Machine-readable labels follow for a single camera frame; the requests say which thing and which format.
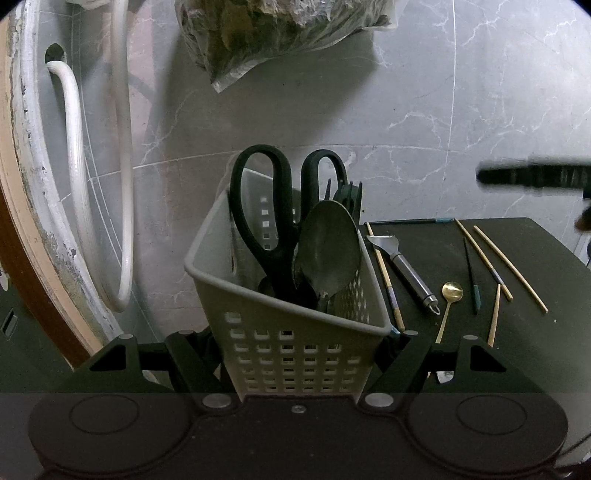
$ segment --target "utensil holder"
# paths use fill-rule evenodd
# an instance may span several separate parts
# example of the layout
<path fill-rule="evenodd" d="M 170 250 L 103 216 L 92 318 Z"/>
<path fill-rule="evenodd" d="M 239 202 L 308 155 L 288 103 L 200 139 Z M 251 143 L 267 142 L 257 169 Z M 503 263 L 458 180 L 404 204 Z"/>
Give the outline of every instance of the utensil holder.
<path fill-rule="evenodd" d="M 266 249 L 277 244 L 272 178 L 245 169 L 242 205 Z M 294 205 L 300 192 L 293 190 Z M 294 209 L 294 220 L 299 211 Z M 335 315 L 263 295 L 265 276 L 230 218 L 228 194 L 214 203 L 184 267 L 219 345 L 238 396 L 352 395 L 357 400 L 374 352 L 391 325 L 368 252 L 354 280 L 335 297 Z"/>

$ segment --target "white pipe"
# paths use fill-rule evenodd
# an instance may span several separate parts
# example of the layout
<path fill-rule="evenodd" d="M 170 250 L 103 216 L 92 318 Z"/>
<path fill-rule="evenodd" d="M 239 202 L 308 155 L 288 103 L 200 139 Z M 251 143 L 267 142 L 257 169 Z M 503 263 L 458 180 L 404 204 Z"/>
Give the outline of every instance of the white pipe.
<path fill-rule="evenodd" d="M 80 238 L 80 249 L 82 250 L 88 272 L 98 294 L 107 307 L 116 312 L 122 312 L 129 304 L 134 256 L 133 149 L 127 71 L 127 7 L 128 0 L 114 0 L 111 16 L 112 78 L 119 134 L 121 197 L 123 203 L 121 280 L 119 282 L 119 293 L 116 297 L 108 293 L 96 240 L 96 231 L 90 211 L 88 188 L 86 186 L 86 161 L 84 157 L 82 110 L 80 108 L 78 84 L 68 64 L 62 61 L 50 61 L 47 63 L 49 71 L 56 74 L 60 79 L 64 92 L 70 188 L 72 190 L 76 227 Z"/>

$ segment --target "scissors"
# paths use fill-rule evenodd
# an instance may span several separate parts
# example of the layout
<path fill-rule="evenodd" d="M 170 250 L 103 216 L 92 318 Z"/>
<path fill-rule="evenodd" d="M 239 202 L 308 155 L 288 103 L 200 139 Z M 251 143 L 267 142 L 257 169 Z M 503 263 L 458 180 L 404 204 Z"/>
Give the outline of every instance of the scissors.
<path fill-rule="evenodd" d="M 255 153 L 266 155 L 273 165 L 273 210 L 277 229 L 277 246 L 265 249 L 253 235 L 242 208 L 242 173 L 248 159 Z M 319 202 L 318 165 L 328 158 L 335 167 L 337 179 L 347 182 L 345 165 L 331 150 L 316 150 L 306 157 L 301 170 L 300 221 L 293 218 L 291 167 L 285 155 L 270 145 L 253 145 L 244 150 L 234 164 L 230 180 L 229 203 L 236 228 L 242 240 L 260 263 L 273 287 L 275 296 L 302 306 L 311 307 L 316 295 L 307 284 L 296 287 L 293 280 L 294 251 L 300 237 L 300 225 Z"/>

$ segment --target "metal spoon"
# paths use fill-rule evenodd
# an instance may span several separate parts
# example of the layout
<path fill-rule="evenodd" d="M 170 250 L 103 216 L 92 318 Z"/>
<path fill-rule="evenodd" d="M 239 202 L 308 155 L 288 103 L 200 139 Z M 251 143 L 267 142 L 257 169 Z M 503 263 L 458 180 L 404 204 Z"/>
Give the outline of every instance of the metal spoon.
<path fill-rule="evenodd" d="M 443 320 L 441 321 L 441 326 L 439 327 L 439 333 L 437 334 L 437 339 L 435 340 L 435 343 L 441 343 L 441 339 L 443 337 L 443 330 L 445 329 L 445 324 L 447 322 L 447 314 L 449 313 L 449 307 L 452 306 L 452 303 L 455 303 L 462 299 L 464 291 L 462 290 L 462 286 L 459 283 L 449 281 L 441 289 L 441 294 L 443 295 L 443 298 L 445 298 L 447 301 L 447 307 L 445 309 L 445 314 L 443 315 Z"/>
<path fill-rule="evenodd" d="M 319 295 L 317 310 L 325 311 L 329 298 L 353 280 L 361 263 L 357 228 L 345 207 L 323 200 L 312 208 L 301 227 L 297 256 Z"/>

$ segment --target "peeler handle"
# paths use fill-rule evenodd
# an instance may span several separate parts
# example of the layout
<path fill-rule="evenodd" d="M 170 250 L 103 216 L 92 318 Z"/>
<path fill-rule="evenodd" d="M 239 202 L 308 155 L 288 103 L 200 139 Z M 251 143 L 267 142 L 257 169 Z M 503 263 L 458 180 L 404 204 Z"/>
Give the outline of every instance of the peeler handle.
<path fill-rule="evenodd" d="M 437 313 L 437 297 L 433 294 L 427 284 L 423 281 L 415 269 L 408 263 L 408 260 L 403 255 L 397 254 L 390 257 L 393 265 L 408 282 L 412 290 L 415 292 L 419 300 L 421 300 L 424 307 L 429 308 L 432 312 Z"/>

